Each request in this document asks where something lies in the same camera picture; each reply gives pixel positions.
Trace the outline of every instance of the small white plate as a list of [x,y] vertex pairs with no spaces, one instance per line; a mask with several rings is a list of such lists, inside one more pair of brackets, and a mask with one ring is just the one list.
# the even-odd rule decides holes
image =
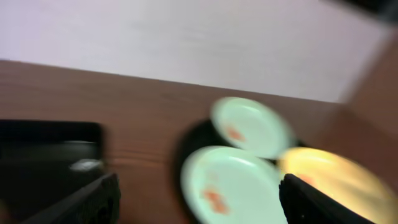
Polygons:
[[207,224],[287,223],[279,182],[272,164],[225,146],[199,149],[185,161],[181,174],[188,206]]
[[293,146],[287,123],[273,110],[253,100],[227,97],[211,110],[214,127],[232,146],[257,157],[277,159]]

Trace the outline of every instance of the black plate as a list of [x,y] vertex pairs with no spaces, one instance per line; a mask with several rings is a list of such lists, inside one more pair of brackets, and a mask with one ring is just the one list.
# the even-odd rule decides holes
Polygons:
[[[172,178],[174,189],[177,193],[177,199],[180,205],[182,206],[184,212],[188,216],[188,220],[190,223],[200,223],[192,211],[189,209],[187,202],[184,199],[182,188],[181,188],[181,171],[182,166],[185,160],[189,157],[190,154],[194,153],[196,150],[201,149],[207,146],[230,146],[216,131],[213,123],[210,119],[200,121],[197,124],[193,125],[186,134],[179,140],[177,143],[177,147],[174,153],[173,165],[172,165]],[[296,146],[298,147],[306,147],[306,145],[297,141]],[[274,165],[276,164],[275,160],[265,159]]]

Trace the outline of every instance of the wooden table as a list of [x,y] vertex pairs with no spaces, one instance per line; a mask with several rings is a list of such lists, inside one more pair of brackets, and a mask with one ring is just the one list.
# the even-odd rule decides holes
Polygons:
[[0,61],[0,119],[93,121],[120,178],[120,223],[184,223],[170,161],[176,141],[224,96],[263,102],[307,144],[354,159],[398,190],[397,139],[342,106],[198,85]]

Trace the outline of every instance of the food residue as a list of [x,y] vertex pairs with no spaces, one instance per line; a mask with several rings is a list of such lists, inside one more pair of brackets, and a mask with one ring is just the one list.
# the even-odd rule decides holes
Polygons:
[[225,205],[222,196],[219,193],[217,193],[213,189],[206,189],[203,194],[207,199],[207,201],[209,201],[209,203],[211,204],[211,208],[213,209],[214,212],[223,215],[228,214],[229,212],[228,207]]
[[227,132],[227,135],[234,140],[245,141],[244,136],[230,125],[226,127],[226,132]]

